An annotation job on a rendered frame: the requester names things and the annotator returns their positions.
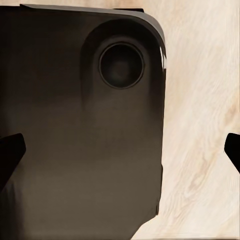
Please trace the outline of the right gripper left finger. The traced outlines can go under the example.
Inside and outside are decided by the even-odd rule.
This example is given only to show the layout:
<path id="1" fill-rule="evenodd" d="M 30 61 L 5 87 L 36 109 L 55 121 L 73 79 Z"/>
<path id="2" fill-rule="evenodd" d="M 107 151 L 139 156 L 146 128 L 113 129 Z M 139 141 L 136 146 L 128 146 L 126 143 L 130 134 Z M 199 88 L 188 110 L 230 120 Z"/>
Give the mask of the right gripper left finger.
<path id="1" fill-rule="evenodd" d="M 0 138 L 0 193 L 26 153 L 22 133 Z"/>

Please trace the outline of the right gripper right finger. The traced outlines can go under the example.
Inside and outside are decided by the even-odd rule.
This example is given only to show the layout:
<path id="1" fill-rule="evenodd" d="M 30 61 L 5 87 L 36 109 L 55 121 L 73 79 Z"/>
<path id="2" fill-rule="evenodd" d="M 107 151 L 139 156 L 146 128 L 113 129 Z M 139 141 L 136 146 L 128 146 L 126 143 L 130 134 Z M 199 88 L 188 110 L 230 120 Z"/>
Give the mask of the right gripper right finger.
<path id="1" fill-rule="evenodd" d="M 240 135 L 237 133 L 229 133 L 227 135 L 224 151 L 240 172 Z"/>

